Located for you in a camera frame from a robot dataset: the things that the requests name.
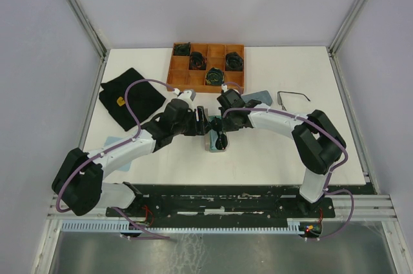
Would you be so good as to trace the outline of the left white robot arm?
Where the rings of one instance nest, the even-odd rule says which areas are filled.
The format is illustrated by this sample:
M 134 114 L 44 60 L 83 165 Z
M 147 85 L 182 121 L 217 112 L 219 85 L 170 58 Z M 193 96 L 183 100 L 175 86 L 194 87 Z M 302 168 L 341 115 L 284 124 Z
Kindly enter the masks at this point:
M 92 152 L 74 148 L 68 152 L 52 183 L 57 194 L 56 210 L 82 216 L 101 203 L 121 208 L 129 216 L 139 214 L 143 201 L 133 189 L 127 184 L 110 188 L 104 179 L 129 162 L 168 146 L 175 136 L 206 135 L 209 130 L 202 106 L 192 109 L 186 101 L 172 99 L 163 112 L 144 123 L 136 134 Z

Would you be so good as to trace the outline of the grey glasses case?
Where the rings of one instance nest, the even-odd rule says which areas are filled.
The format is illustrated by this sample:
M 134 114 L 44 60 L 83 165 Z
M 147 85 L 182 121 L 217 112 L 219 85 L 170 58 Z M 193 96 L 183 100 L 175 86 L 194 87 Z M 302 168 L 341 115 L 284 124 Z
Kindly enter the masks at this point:
M 210 123 L 210 131 L 205 135 L 205 150 L 209 151 L 211 153 L 225 152 L 227 148 L 223 151 L 219 151 L 215 148 L 215 137 L 213 135 L 214 131 L 212 130 L 212 127 L 211 127 L 211 121 L 214 117 L 219 118 L 220 116 L 215 115 L 215 116 L 210 116 L 208 118 L 208 122 Z

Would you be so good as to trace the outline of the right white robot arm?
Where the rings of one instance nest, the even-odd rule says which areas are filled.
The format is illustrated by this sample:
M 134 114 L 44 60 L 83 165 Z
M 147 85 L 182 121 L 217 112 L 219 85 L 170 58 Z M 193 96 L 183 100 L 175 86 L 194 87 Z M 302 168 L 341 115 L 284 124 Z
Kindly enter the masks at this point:
M 255 128 L 294 141 L 299 158 L 305 166 L 296 209 L 305 217 L 317 212 L 319 199 L 328 193 L 332 173 L 348 161 L 346 142 L 328 116 L 321 110 L 303 115 L 275 110 L 253 99 L 245 102 L 234 89 L 222 91 L 217 101 L 225 132 Z

